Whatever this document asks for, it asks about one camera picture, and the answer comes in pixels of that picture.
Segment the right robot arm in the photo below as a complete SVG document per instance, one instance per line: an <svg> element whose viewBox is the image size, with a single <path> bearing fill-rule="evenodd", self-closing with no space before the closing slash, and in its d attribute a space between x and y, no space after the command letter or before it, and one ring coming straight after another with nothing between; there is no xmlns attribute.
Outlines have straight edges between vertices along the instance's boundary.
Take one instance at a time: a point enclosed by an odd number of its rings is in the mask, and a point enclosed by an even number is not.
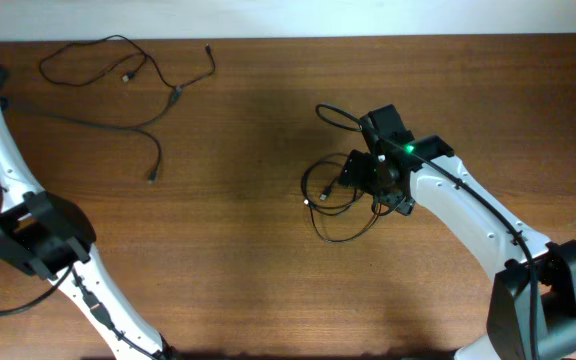
<svg viewBox="0 0 576 360"><path fill-rule="evenodd" d="M414 138L392 105L352 120L340 183L376 208L404 216L420 206L476 258L493 283L486 333L455 359L564 359L576 352L576 241L556 244L513 215L438 136Z"/></svg>

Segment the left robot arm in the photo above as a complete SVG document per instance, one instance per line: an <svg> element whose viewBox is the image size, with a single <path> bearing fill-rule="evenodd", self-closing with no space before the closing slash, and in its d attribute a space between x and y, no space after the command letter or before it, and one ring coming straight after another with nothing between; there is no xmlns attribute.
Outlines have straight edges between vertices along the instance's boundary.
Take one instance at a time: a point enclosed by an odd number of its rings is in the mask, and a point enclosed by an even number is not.
<svg viewBox="0 0 576 360"><path fill-rule="evenodd" d="M0 66L0 89L7 77ZM68 297L118 359L178 353L132 307L105 269L96 234L74 203L46 191L26 165L0 97L0 260Z"/></svg>

